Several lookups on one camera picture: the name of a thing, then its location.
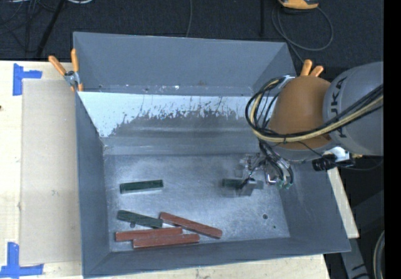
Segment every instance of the orange object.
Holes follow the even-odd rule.
[[[71,50],[71,62],[73,64],[74,72],[78,73],[78,71],[80,70],[80,65],[79,65],[79,62],[78,62],[78,57],[76,55],[76,49],[75,48],[73,48]],[[78,84],[78,91],[83,91],[83,84],[82,83]]]
[[[323,100],[330,82],[314,75],[299,76],[289,81],[279,94],[268,128],[279,134],[313,130],[323,124]],[[307,139],[312,149],[329,143],[327,134]],[[280,144],[287,149],[305,149],[303,144]]]
[[[301,70],[301,75],[300,76],[308,76],[309,72],[311,71],[312,68],[312,61],[311,60],[305,60],[303,62],[302,70]]]
[[[56,68],[56,70],[63,75],[64,79],[67,81],[67,83],[70,84],[71,91],[75,91],[75,82],[78,84],[78,91],[83,91],[83,84],[80,80],[80,76],[78,71],[80,70],[80,66],[78,63],[78,57],[76,56],[76,50],[73,48],[71,50],[71,62],[73,64],[73,72],[67,73],[66,69],[64,66],[58,61],[57,58],[55,58],[53,55],[50,55],[48,57],[49,62],[53,64],[53,66]]]
[[[318,77],[321,72],[323,72],[323,66],[316,66],[313,71],[310,73],[310,76]]]
[[[64,66],[58,61],[57,58],[55,58],[53,55],[49,56],[49,62],[53,64],[53,66],[56,68],[56,70],[62,74],[63,76],[65,76],[65,74],[67,73],[67,70],[64,68]],[[74,86],[71,86],[71,91],[75,91]]]

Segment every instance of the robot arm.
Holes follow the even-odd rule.
[[[284,78],[267,82],[248,102],[247,121],[262,154],[287,166],[312,162],[315,169],[356,155],[383,156],[383,62],[347,70],[331,83],[319,77],[321,66],[311,71],[311,65],[305,61],[301,75],[284,86]],[[260,104],[274,88],[271,113],[263,113]]]

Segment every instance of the black cable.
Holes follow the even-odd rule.
[[[308,146],[307,144],[305,144],[302,141],[298,141],[298,143],[302,144],[303,146],[305,146],[308,150],[312,151],[313,153],[315,153],[316,155],[318,155],[321,159],[324,159],[325,161],[328,161],[328,163],[330,164],[334,164],[337,167],[341,167],[343,169],[349,169],[349,170],[353,170],[353,171],[370,171],[370,170],[374,170],[376,168],[378,168],[379,166],[381,166],[383,164],[384,158],[382,158],[382,160],[380,160],[380,162],[378,164],[375,164],[373,167],[368,167],[366,169],[361,169],[361,168],[356,168],[356,167],[348,167],[346,165],[337,163],[337,162],[333,162],[329,159],[327,159],[326,157],[324,157],[324,155],[320,154],[319,152],[315,151],[314,149],[312,149],[310,146]]]
[[[36,52],[36,58],[39,58],[41,56],[44,46],[47,43],[47,40],[51,33],[51,30],[53,29],[53,26],[55,25],[55,22],[58,18],[59,13],[61,12],[61,9],[63,8],[65,1],[66,0],[60,0],[60,2],[58,3],[56,11],[54,12],[53,17],[51,18],[51,21],[50,21],[48,27],[46,28],[46,31],[44,32],[42,39],[38,45],[38,50]]]
[[[316,9],[325,17],[325,19],[327,20],[327,23],[329,24],[330,27],[330,38],[328,40],[328,42],[322,46],[322,47],[318,47],[318,48],[310,48],[310,47],[306,47],[303,45],[300,45],[296,42],[294,42],[293,40],[291,40],[287,34],[284,31],[283,25],[281,24],[281,18],[280,18],[280,12],[278,10],[284,10],[283,8],[278,9],[279,7],[281,7],[280,3],[277,3],[273,10],[271,11],[271,22],[274,26],[274,28],[276,28],[276,31],[287,41],[287,43],[289,44],[289,46],[291,47],[291,49],[294,51],[295,55],[299,58],[299,60],[303,63],[304,59],[302,59],[302,57],[300,57],[299,53],[295,50],[294,47],[298,47],[301,50],[306,50],[306,51],[322,51],[325,50],[327,47],[329,47],[334,39],[334,29],[333,29],[333,24],[331,23],[329,17],[327,16],[327,14],[319,7],[317,7]]]
[[[265,85],[265,87],[263,87],[263,88],[266,88],[266,86],[268,86],[268,84],[270,84],[270,82],[273,82],[273,81],[274,81],[274,79],[273,79],[273,80],[270,80],[270,81]],[[280,84],[281,81],[283,81],[283,77],[282,77],[277,83],[275,83],[273,86],[269,87],[269,89],[270,89],[270,90],[273,89],[273,88],[276,87],[278,84]],[[249,113],[249,107],[250,107],[250,105],[253,103],[253,101],[255,101],[255,99],[256,99],[261,93],[264,93],[263,88],[262,88],[259,92],[257,92],[257,93],[248,101],[248,103],[247,103],[247,105],[246,105],[245,117],[246,117],[246,120],[247,120],[248,124],[249,124],[250,126],[252,126],[255,130],[257,130],[260,134],[263,134],[263,135],[265,135],[265,136],[270,136],[270,137],[297,137],[297,136],[303,136],[303,135],[307,135],[307,134],[309,134],[309,133],[316,132],[317,130],[321,130],[321,129],[323,129],[323,128],[326,128],[327,126],[331,125],[332,123],[338,121],[339,119],[341,119],[342,117],[344,117],[346,114],[350,113],[352,110],[358,110],[358,109],[362,108],[363,106],[369,104],[372,100],[374,100],[374,99],[376,99],[377,97],[383,95],[383,84],[381,84],[381,85],[379,85],[377,88],[375,88],[374,90],[372,90],[370,93],[366,94],[364,97],[362,97],[361,99],[359,99],[358,101],[356,101],[355,103],[353,103],[352,105],[350,105],[348,108],[346,108],[345,110],[341,111],[341,113],[337,114],[336,116],[334,116],[333,118],[329,119],[327,122],[325,122],[324,124],[320,125],[319,127],[315,128],[315,129],[313,129],[313,130],[304,131],[304,132],[298,132],[298,133],[291,133],[291,134],[277,134],[277,133],[274,133],[274,132],[272,132],[272,131],[269,131],[269,130],[264,129],[265,126],[267,126],[267,124],[264,124],[264,125],[262,126],[262,128],[260,128],[260,127],[258,126],[258,123],[255,122],[255,120],[254,120],[254,123],[252,123],[252,122],[250,121],[250,119],[249,119],[249,114],[248,114],[248,113]],[[343,127],[343,126],[346,126],[346,125],[348,125],[348,124],[350,124],[350,123],[352,123],[352,122],[354,122],[354,121],[356,121],[356,120],[358,120],[358,119],[360,119],[360,118],[362,118],[362,117],[364,117],[364,116],[366,116],[366,115],[368,115],[368,114],[374,112],[375,110],[378,110],[378,109],[379,109],[380,107],[382,107],[382,106],[383,106],[383,105],[380,105],[380,106],[378,106],[378,107],[375,107],[374,109],[372,109],[372,110],[370,110],[370,111],[364,113],[363,115],[360,115],[359,117],[356,117],[356,118],[354,118],[353,120],[351,120],[351,121],[349,121],[349,122],[346,122],[346,123],[340,125],[340,126],[337,127],[336,129],[339,129],[339,128]]]

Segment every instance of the black floor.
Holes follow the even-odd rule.
[[[325,67],[321,77],[332,81],[346,69],[383,61],[384,0],[320,0],[319,9],[302,14],[280,12],[279,19],[272,14],[276,0],[67,1],[41,46],[59,2],[0,0],[0,60],[46,60],[55,55],[70,61],[74,31],[284,41],[274,26],[280,20],[287,38],[301,45],[290,50],[297,72],[301,60],[310,58]],[[383,189],[383,165],[370,171],[342,169],[341,178],[355,207]],[[383,223],[361,235],[360,246],[366,255],[381,228]],[[326,257],[332,278],[346,278],[340,277],[344,272],[338,255]]]

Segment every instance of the dark green block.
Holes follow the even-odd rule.
[[[123,183],[120,185],[120,193],[132,193],[142,191],[153,191],[163,188],[163,180],[141,181]]]
[[[119,210],[117,213],[117,219],[126,221],[133,224],[139,224],[141,226],[148,226],[151,228],[161,228],[163,226],[163,220],[151,218],[150,216],[143,216],[130,211]]]

